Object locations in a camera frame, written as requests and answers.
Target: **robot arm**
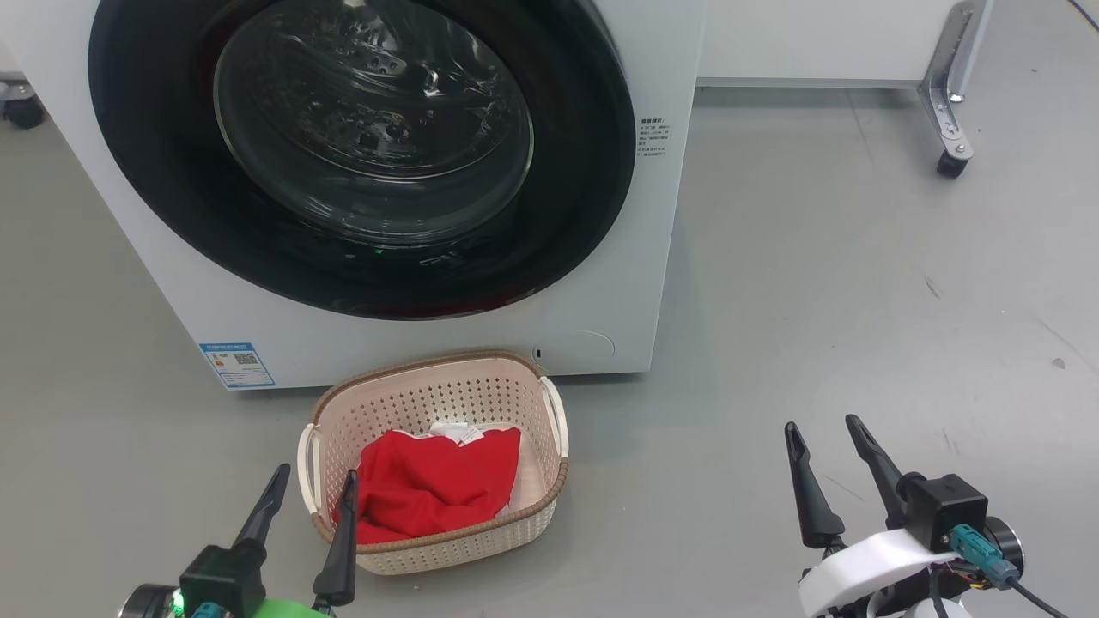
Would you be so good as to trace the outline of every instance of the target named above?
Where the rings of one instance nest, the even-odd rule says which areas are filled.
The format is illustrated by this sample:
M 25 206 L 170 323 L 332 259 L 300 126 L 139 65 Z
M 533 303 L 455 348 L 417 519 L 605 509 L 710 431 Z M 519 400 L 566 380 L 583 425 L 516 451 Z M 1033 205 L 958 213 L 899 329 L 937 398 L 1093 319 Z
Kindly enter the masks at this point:
M 340 523 L 324 567 L 313 582 L 313 606 L 267 598 L 259 569 L 264 542 L 282 506 L 290 464 L 275 472 L 230 549 L 208 545 L 179 576 L 179 586 L 144 584 L 126 599 L 119 618 L 322 618 L 355 599 L 355 522 L 358 476 L 347 471 L 340 495 Z
M 870 467 L 886 507 L 888 531 L 853 545 L 840 536 L 809 466 L 809 449 L 797 424 L 786 426 L 793 497 L 806 547 L 823 549 L 821 563 L 798 584 L 808 618 L 875 618 L 906 611 L 906 618 L 968 618 L 948 600 L 969 589 L 1020 589 L 1048 614 L 1059 611 L 1032 598 L 1019 584 L 1022 544 L 1014 531 L 987 516 L 988 498 L 955 474 L 928 479 L 901 474 L 863 421 L 846 418 L 859 457 Z

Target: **caster wheel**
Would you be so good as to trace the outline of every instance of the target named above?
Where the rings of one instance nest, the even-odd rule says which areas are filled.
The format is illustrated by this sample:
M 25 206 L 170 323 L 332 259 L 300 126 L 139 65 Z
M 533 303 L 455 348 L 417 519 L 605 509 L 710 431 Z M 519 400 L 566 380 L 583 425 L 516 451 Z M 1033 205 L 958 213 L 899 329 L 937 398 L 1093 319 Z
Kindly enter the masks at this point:
M 939 165 L 935 167 L 935 172 L 946 178 L 957 178 L 965 170 L 967 163 L 969 163 L 969 159 L 959 161 L 952 157 L 946 151 L 943 151 L 942 156 L 939 157 Z
M 42 124 L 42 107 L 34 99 L 7 101 L 3 104 L 3 118 L 19 129 L 34 129 Z

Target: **red cloth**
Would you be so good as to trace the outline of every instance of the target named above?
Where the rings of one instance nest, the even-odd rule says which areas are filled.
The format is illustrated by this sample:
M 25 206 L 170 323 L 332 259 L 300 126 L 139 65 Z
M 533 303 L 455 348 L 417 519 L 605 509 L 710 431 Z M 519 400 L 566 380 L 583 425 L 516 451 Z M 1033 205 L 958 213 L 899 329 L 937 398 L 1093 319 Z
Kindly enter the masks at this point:
M 518 429 L 490 430 L 459 446 L 449 438 L 387 431 L 358 466 L 359 544 L 428 537 L 484 523 L 511 499 Z M 338 514 L 332 514 L 337 521 Z

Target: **green led light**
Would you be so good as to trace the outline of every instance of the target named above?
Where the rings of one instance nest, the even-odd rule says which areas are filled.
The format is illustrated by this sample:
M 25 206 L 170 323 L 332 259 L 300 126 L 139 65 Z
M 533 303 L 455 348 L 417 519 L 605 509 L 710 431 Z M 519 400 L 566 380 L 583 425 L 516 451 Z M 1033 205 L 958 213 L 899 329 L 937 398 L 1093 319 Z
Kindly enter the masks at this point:
M 185 616 L 184 592 L 179 588 L 176 588 L 176 592 L 171 593 L 171 613 L 179 617 Z

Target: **metal cart leg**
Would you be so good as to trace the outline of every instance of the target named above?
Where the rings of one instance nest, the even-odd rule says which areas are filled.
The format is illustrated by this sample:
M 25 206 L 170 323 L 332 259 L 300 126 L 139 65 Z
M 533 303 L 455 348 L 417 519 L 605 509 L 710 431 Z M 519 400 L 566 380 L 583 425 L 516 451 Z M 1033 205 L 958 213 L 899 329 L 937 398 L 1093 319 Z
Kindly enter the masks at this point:
M 972 53 L 975 48 L 972 43 L 977 34 L 977 24 L 980 22 L 978 13 L 984 12 L 985 4 L 985 0 L 963 0 L 951 9 L 939 45 L 935 46 L 931 64 L 928 65 L 928 74 L 920 85 L 920 100 L 931 114 L 931 120 L 943 142 L 943 154 L 939 157 L 936 172 L 947 178 L 961 176 L 966 164 L 973 158 L 973 147 L 958 126 L 957 117 L 954 115 L 952 108 L 953 102 L 961 102 L 964 97 L 951 92 L 950 84 L 952 70 L 965 70 L 968 64 L 969 58 L 959 57 L 958 49 L 968 47 L 968 53 Z

